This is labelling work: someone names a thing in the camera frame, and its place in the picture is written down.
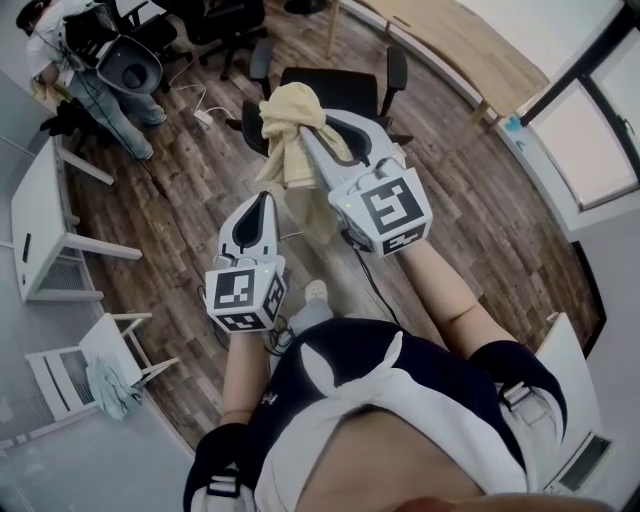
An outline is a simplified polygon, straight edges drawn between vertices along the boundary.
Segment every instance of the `yellow towel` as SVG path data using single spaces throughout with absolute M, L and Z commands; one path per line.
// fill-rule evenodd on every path
M 312 126 L 341 160 L 353 157 L 342 137 L 326 125 L 318 97 L 305 84 L 278 87 L 269 101 L 260 103 L 262 136 L 269 140 L 269 159 L 256 182 L 285 189 L 284 200 L 301 230 L 327 244 L 336 231 L 336 216 L 327 192 L 316 185 L 316 170 L 300 138 L 300 125 Z

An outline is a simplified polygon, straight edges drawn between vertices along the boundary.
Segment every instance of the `wooden floor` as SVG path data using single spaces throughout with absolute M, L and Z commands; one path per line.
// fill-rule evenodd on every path
M 326 12 L 300 18 L 285 14 L 280 6 L 268 6 L 266 26 L 275 43 L 273 83 L 286 66 L 340 67 L 375 72 L 382 97 L 387 41 L 341 11 L 336 46 L 327 60 L 326 22 Z M 194 64 L 174 87 L 204 84 L 204 107 L 223 106 L 238 116 L 242 100 L 257 101 L 260 91 L 246 78 L 248 53 L 236 59 L 239 67 L 228 82 L 218 79 L 218 57 L 210 59 L 206 69 Z M 183 64 L 168 66 L 167 74 L 172 76 Z M 153 313 L 141 336 L 152 362 L 180 358 L 149 388 L 176 429 L 195 446 L 219 420 L 226 361 L 197 287 L 212 267 L 220 226 L 250 197 L 264 160 L 224 125 L 222 113 L 213 113 L 215 123 L 208 130 L 198 124 L 192 114 L 198 89 L 158 92 L 156 98 L 168 121 L 147 131 L 155 148 L 147 165 L 167 198 L 116 145 L 87 150 L 88 160 L 115 175 L 111 189 L 81 175 L 71 180 L 71 188 L 81 230 L 144 253 L 138 262 L 91 260 L 92 274 L 97 288 L 106 292 L 107 310 Z M 499 138 L 487 132 L 486 125 L 478 127 L 473 140 L 462 145 L 447 166 L 436 169 L 470 113 L 469 105 L 441 79 L 409 59 L 409 86 L 396 96 L 392 114 L 395 131 L 416 139 L 408 146 L 408 163 L 416 167 L 434 212 L 429 240 L 522 343 L 538 346 L 549 329 L 546 318 L 554 311 L 566 311 L 579 339 L 586 342 L 598 317 L 582 267 L 540 194 Z M 282 207 L 280 213 L 282 233 L 296 231 Z M 290 269 L 285 316 L 300 306 L 304 286 L 322 278 L 338 313 L 385 317 L 342 241 L 318 247 L 298 236 L 282 245 Z M 438 340 L 395 259 L 368 262 L 403 326 Z

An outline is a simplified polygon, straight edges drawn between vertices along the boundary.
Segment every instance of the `white table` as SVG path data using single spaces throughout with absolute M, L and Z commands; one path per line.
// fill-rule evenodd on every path
M 138 249 L 101 242 L 69 233 L 60 197 L 58 162 L 64 160 L 104 183 L 111 185 L 113 178 L 97 167 L 85 162 L 63 148 L 53 139 L 44 145 L 22 179 L 11 200 L 11 232 L 16 263 L 18 288 L 22 301 L 27 300 L 101 300 L 102 292 L 94 290 L 40 290 L 49 268 L 64 247 L 137 260 L 142 257 Z M 26 258 L 25 244 L 30 235 Z
M 536 356 L 558 379 L 567 402 L 568 418 L 564 441 L 557 454 L 560 470 L 591 431 L 602 433 L 602 420 L 582 347 L 565 313 L 560 313 Z

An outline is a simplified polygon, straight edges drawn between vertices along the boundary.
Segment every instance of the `chair armrest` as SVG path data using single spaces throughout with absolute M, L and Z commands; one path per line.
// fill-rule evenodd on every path
M 266 100 L 271 96 L 269 84 L 269 68 L 273 57 L 273 43 L 268 39 L 261 39 L 251 54 L 249 78 L 262 86 L 262 92 Z
M 121 18 L 128 19 L 129 17 L 131 17 L 131 23 L 133 24 L 133 28 L 138 28 L 140 26 L 140 9 L 142 9 L 148 3 L 149 1 L 145 0 L 144 2 L 136 5 L 128 13 L 121 16 Z
M 407 87 L 407 56 L 401 48 L 387 48 L 387 88 L 404 91 Z
M 391 108 L 396 92 L 407 87 L 407 57 L 400 48 L 387 48 L 387 94 L 384 96 L 380 117 L 385 117 Z

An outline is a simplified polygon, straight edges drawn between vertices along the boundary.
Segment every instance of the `jeans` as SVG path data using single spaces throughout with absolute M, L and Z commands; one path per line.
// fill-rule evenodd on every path
M 148 125 L 164 122 L 167 116 L 162 107 L 149 94 L 127 94 L 111 89 L 93 71 L 84 71 L 79 76 L 80 73 L 76 72 L 67 87 L 69 94 L 82 103 L 91 117 L 107 128 L 135 158 L 151 158 L 151 144 L 122 113 L 120 106 Z

